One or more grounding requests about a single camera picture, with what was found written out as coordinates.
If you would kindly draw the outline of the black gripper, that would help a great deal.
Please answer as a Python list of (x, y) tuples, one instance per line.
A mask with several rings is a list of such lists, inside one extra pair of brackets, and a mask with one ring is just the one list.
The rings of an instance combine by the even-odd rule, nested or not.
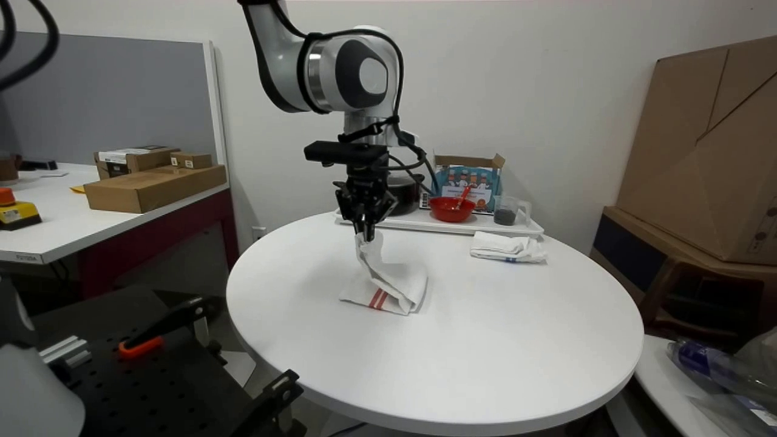
[(363, 240), (375, 240), (376, 227), (396, 210), (389, 192), (387, 165), (349, 165), (347, 181), (338, 183), (336, 199), (341, 218), (347, 221)]

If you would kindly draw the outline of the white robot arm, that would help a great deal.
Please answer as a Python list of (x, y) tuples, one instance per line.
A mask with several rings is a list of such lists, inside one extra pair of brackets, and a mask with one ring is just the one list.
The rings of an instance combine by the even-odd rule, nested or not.
[(283, 113), (345, 118), (336, 141), (313, 141), (303, 156), (326, 167), (347, 167), (336, 199), (355, 234), (371, 243), (376, 224), (396, 207), (389, 192), (389, 149), (400, 144), (398, 44), (371, 27), (307, 35), (287, 18), (284, 0), (239, 0), (239, 5), (249, 20), (268, 98)]

